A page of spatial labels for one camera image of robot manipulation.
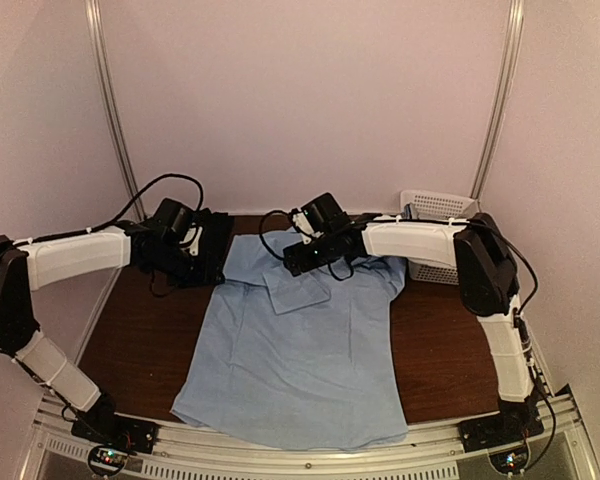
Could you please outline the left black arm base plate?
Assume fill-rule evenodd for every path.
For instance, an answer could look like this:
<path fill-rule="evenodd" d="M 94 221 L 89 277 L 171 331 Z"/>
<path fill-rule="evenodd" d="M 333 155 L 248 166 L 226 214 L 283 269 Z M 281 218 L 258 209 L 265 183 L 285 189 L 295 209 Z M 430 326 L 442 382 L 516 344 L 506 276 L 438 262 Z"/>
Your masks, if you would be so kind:
<path fill-rule="evenodd" d="M 75 437 L 133 453 L 151 454 L 158 433 L 155 422 L 119 415 L 111 411 L 77 411 L 71 427 Z"/>

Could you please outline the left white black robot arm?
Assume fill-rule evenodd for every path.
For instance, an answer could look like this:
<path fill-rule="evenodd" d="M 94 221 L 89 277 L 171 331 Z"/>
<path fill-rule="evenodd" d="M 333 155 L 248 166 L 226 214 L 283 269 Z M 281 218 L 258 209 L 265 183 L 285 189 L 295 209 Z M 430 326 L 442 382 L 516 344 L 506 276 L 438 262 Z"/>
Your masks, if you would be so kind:
<path fill-rule="evenodd" d="M 176 289 L 213 285 L 221 278 L 210 256 L 142 225 L 20 242 L 0 235 L 0 354 L 40 380 L 103 444 L 117 442 L 124 433 L 115 402 L 42 331 L 31 294 L 70 278 L 127 266 L 160 272 Z"/>

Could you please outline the light blue long sleeve shirt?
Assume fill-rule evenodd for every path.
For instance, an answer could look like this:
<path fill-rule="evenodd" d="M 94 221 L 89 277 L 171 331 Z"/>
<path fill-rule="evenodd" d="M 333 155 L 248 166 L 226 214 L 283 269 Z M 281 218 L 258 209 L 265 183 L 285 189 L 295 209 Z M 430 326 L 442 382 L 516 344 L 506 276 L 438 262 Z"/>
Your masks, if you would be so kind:
<path fill-rule="evenodd" d="M 292 276 L 293 232 L 239 235 L 206 309 L 178 419 L 284 450 L 355 450 L 408 431 L 390 345 L 405 262 L 369 257 Z"/>

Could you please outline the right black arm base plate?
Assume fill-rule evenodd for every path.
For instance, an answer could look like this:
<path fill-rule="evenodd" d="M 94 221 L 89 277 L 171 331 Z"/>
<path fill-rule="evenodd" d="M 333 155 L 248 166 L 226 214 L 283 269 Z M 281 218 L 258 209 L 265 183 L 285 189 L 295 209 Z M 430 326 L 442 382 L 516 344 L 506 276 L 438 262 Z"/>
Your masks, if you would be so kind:
<path fill-rule="evenodd" d="M 519 412 L 497 414 L 464 420 L 458 426 L 465 452 L 492 449 L 542 434 L 544 426 L 536 415 Z"/>

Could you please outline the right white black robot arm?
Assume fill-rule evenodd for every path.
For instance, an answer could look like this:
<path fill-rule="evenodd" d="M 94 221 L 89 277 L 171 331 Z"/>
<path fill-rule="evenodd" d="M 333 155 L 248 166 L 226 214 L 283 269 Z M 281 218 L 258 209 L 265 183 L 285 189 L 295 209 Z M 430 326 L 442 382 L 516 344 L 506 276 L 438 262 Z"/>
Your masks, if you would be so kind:
<path fill-rule="evenodd" d="M 494 218 L 479 212 L 446 221 L 385 216 L 350 222 L 285 248 L 283 264 L 298 276 L 365 256 L 456 270 L 462 304 L 481 325 L 496 369 L 500 413 L 493 419 L 493 433 L 502 441 L 515 440 L 535 419 L 539 392 L 524 323 L 526 303 L 519 294 L 516 262 L 522 256 Z"/>

